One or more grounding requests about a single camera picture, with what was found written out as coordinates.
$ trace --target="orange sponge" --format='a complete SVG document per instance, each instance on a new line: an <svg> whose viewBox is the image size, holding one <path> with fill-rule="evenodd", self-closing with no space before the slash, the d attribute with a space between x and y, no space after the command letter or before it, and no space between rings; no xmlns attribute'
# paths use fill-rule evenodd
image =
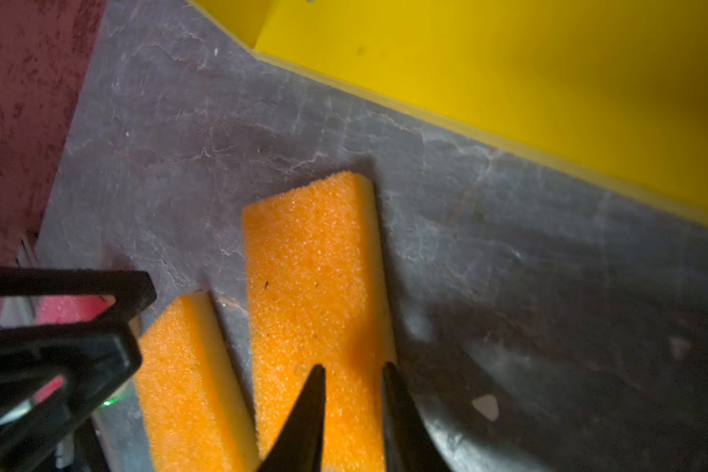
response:
<svg viewBox="0 0 708 472"><path fill-rule="evenodd" d="M384 470L380 369L396 354L372 183L333 175L247 206L243 225L260 454L320 363L323 467Z"/></svg>
<svg viewBox="0 0 708 472"><path fill-rule="evenodd" d="M178 297L139 344L134 382L155 470L254 472L254 429L208 293Z"/></svg>

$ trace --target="maroon textured surface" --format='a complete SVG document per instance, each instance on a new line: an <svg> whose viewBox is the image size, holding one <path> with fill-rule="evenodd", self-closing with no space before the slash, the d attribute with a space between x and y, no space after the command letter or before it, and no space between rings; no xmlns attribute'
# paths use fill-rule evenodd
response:
<svg viewBox="0 0 708 472"><path fill-rule="evenodd" d="M0 265L39 229L104 0L0 0Z"/></svg>

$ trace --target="sponge edge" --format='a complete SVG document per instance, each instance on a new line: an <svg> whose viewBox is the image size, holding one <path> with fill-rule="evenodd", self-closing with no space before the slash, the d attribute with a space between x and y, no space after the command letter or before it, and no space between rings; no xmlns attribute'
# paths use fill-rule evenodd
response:
<svg viewBox="0 0 708 472"><path fill-rule="evenodd" d="M242 216L261 455L321 363L324 469L383 470L380 370L396 352L372 183L343 172Z"/></svg>
<svg viewBox="0 0 708 472"><path fill-rule="evenodd" d="M140 340L134 376L158 472L254 472L254 428L207 292L178 297Z"/></svg>

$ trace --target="yellow plastic container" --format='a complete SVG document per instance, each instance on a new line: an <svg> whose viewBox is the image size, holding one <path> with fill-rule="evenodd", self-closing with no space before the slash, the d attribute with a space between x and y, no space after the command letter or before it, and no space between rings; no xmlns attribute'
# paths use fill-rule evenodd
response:
<svg viewBox="0 0 708 472"><path fill-rule="evenodd" d="M708 0L192 0L256 57L708 225Z"/></svg>

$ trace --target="gray countertop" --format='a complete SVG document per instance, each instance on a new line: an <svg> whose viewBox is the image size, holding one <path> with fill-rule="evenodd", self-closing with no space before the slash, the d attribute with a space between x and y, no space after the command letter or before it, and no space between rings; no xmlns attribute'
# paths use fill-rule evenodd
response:
<svg viewBox="0 0 708 472"><path fill-rule="evenodd" d="M210 289L251 398L240 212L341 169L377 186L399 363L455 470L708 470L708 230L259 63L179 0L110 0L38 256L147 270L144 328ZM106 433L151 470L127 393Z"/></svg>

